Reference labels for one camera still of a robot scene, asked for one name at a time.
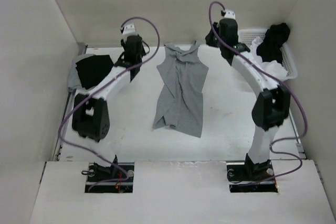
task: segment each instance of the cable connector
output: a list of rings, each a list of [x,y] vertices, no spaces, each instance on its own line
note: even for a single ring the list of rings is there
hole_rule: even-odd
[[[122,37],[126,41],[129,36],[132,35],[137,35],[137,31],[135,30],[135,25],[134,23],[127,24],[123,27],[121,30],[122,32]]]
[[[224,18],[231,18],[231,19],[236,20],[236,14],[233,10],[226,9],[224,11],[221,11],[221,15]]]

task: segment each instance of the bolt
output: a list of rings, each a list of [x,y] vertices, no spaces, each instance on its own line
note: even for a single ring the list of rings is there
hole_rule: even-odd
[[[268,169],[266,170],[266,172],[267,172],[269,175],[271,175],[271,176],[274,175],[274,171],[273,171],[271,168],[268,168]]]
[[[134,176],[134,171],[133,170],[128,170],[127,175],[131,178]]]
[[[90,169],[89,170],[89,174],[88,174],[89,177],[93,177],[94,176],[94,170],[93,169]]]
[[[228,176],[229,176],[229,177],[233,177],[233,176],[235,176],[235,174],[234,174],[233,172],[234,172],[233,169],[229,169],[229,170],[227,171]]]

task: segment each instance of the gray cloth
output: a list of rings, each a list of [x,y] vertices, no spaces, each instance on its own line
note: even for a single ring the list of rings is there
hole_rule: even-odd
[[[186,133],[201,137],[203,127],[202,89],[208,67],[197,56],[200,43],[194,41],[188,51],[165,46],[166,57],[157,69],[164,82],[157,101],[153,128],[166,125]]]
[[[91,56],[94,56],[94,54],[79,55],[75,59],[72,60],[71,69],[70,69],[69,76],[68,76],[68,91],[69,92],[73,92],[73,90],[75,89],[82,88],[82,84],[79,80],[78,72],[76,69],[76,63],[82,59],[86,59]]]

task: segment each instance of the black garment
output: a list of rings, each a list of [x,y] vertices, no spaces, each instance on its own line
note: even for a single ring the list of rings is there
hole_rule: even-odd
[[[114,64],[109,55],[94,55],[76,62],[76,65],[82,87],[90,89],[111,72]]]
[[[288,40],[290,29],[286,23],[272,25],[265,34],[264,41],[257,48],[257,55],[263,61],[271,62],[276,60],[282,64],[282,53],[280,48]]]

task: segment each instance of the wire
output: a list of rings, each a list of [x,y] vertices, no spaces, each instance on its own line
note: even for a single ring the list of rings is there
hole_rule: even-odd
[[[118,173],[118,176],[119,176],[119,178],[122,178],[122,174],[121,174],[121,173]],[[121,190],[121,180],[118,180],[118,181],[116,182],[115,187],[118,189],[118,193],[120,193],[120,190]]]
[[[121,173],[123,173],[123,174],[126,175],[126,178],[106,179],[106,180],[102,180],[102,181],[96,182],[96,183],[94,183],[93,185],[91,185],[91,186],[89,187],[88,191],[90,191],[90,190],[92,189],[92,187],[98,185],[99,183],[103,183],[103,182],[113,182],[113,181],[119,181],[119,180],[120,180],[120,181],[125,181],[125,180],[129,179],[129,175],[128,175],[127,172],[126,172],[123,168],[121,168],[119,165],[117,165],[117,164],[115,164],[115,163],[109,161],[108,159],[104,158],[104,157],[103,157],[102,155],[100,155],[98,152],[96,152],[96,151],[94,151],[94,150],[92,150],[92,149],[90,149],[90,148],[88,148],[88,147],[85,147],[85,146],[82,146],[82,145],[79,145],[79,144],[75,144],[75,143],[73,143],[73,142],[70,142],[70,141],[68,141],[68,140],[65,140],[65,139],[63,138],[63,136],[62,136],[62,129],[63,129],[64,125],[66,124],[66,122],[67,122],[67,121],[70,119],[70,117],[73,115],[73,113],[74,113],[75,111],[77,111],[83,104],[85,104],[85,103],[86,103],[89,99],[91,99],[94,95],[96,95],[97,93],[99,93],[100,91],[102,91],[103,89],[105,89],[106,87],[108,87],[109,85],[111,85],[112,83],[114,83],[119,77],[121,77],[121,76],[122,76],[123,74],[125,74],[126,72],[128,72],[128,71],[130,71],[130,70],[132,70],[132,69],[138,68],[138,67],[140,67],[141,65],[147,63],[148,61],[150,61],[150,60],[157,54],[157,52],[158,52],[158,50],[159,50],[159,48],[160,48],[160,34],[159,34],[159,31],[158,31],[157,27],[156,27],[150,20],[148,20],[148,19],[146,19],[146,18],[143,18],[143,17],[132,17],[132,18],[129,18],[129,19],[127,19],[126,21],[124,21],[124,22],[122,23],[122,25],[121,25],[121,28],[123,28],[123,26],[124,26],[127,22],[129,22],[129,21],[131,21],[131,20],[134,20],[134,19],[140,19],[140,20],[146,21],[147,23],[149,23],[149,24],[154,28],[154,30],[155,30],[155,32],[156,32],[156,35],[157,35],[157,43],[158,43],[158,45],[157,45],[156,50],[155,50],[155,52],[153,53],[153,55],[152,55],[151,57],[149,57],[148,59],[144,60],[144,61],[141,62],[141,63],[138,63],[138,64],[136,64],[136,65],[134,65],[134,66],[132,66],[132,67],[126,68],[124,71],[122,71],[121,73],[119,73],[118,75],[116,75],[116,77],[114,77],[111,81],[109,81],[108,83],[106,83],[106,84],[105,84],[104,86],[102,86],[100,89],[96,90],[95,92],[93,92],[92,94],[90,94],[88,97],[86,97],[86,98],[85,98],[83,101],[81,101],[77,106],[75,106],[75,107],[73,108],[73,110],[71,110],[71,111],[69,112],[69,114],[67,114],[67,115],[64,117],[63,121],[61,122],[61,124],[60,124],[60,126],[59,126],[59,128],[58,128],[58,137],[61,139],[61,141],[62,141],[63,143],[66,143],[66,144],[71,145],[71,146],[73,146],[73,147],[80,148],[80,149],[82,149],[82,150],[86,150],[86,151],[88,151],[88,152],[91,152],[91,153],[95,154],[95,156],[97,156],[97,157],[100,158],[101,160],[103,160],[103,161],[109,163],[110,165],[114,166],[115,168],[119,169],[119,170],[121,171]]]
[[[303,162],[302,162],[302,159],[293,154],[293,153],[289,153],[289,152],[276,152],[273,150],[273,145],[277,142],[280,142],[280,141],[283,141],[283,140],[298,140],[299,138],[302,138],[304,137],[306,134],[307,134],[307,131],[308,131],[308,121],[307,121],[307,116],[306,116],[306,113],[304,112],[304,109],[299,101],[299,99],[297,98],[297,96],[294,94],[294,92],[289,88],[289,86],[287,84],[285,84],[283,81],[279,80],[278,78],[268,74],[267,72],[261,70],[260,68],[258,68],[256,65],[254,65],[249,59],[247,59],[244,55],[242,55],[240,52],[238,52],[236,49],[232,48],[231,46],[229,46],[227,43],[225,43],[221,38],[220,36],[218,35],[218,33],[216,32],[214,26],[213,26],[213,22],[212,22],[212,6],[214,4],[217,4],[219,6],[222,7],[223,11],[225,11],[225,7],[224,5],[219,2],[219,1],[213,1],[210,3],[209,5],[209,10],[208,10],[208,17],[209,17],[209,22],[210,22],[210,26],[211,26],[211,30],[212,32],[214,33],[215,37],[217,38],[217,40],[223,45],[225,46],[227,49],[231,50],[232,52],[234,52],[236,55],[242,57],[246,62],[248,62],[255,70],[257,70],[258,72],[268,76],[269,78],[272,78],[273,80],[277,81],[279,84],[285,86],[289,93],[291,94],[291,96],[293,97],[295,103],[297,104],[299,110],[300,110],[300,113],[302,115],[302,118],[303,118],[303,124],[304,124],[304,130],[303,130],[303,133],[299,136],[291,136],[291,137],[283,137],[283,138],[279,138],[279,139],[276,139],[274,141],[271,142],[270,144],[270,151],[272,153],[275,153],[275,154],[285,154],[285,155],[290,155],[292,157],[295,157],[296,159],[298,159],[300,161],[300,164],[298,167],[296,167],[295,169],[292,169],[288,172],[285,172],[285,173],[281,173],[281,174],[278,174],[278,175],[274,175],[274,176],[270,176],[269,178],[266,178],[266,179],[263,179],[263,180],[260,180],[258,182],[253,182],[253,183],[246,183],[246,184],[241,184],[241,185],[256,185],[256,184],[259,184],[260,182],[264,182],[264,181],[268,181],[268,180],[273,180],[277,177],[280,177],[280,176],[285,176],[285,175],[288,175],[288,174],[291,174],[293,172],[296,172],[298,169],[300,169],[303,165]]]
[[[149,47],[149,45],[145,41],[142,41],[142,43],[145,44],[148,47],[148,52],[145,52],[145,55],[149,54],[149,52],[151,51],[151,48]]]

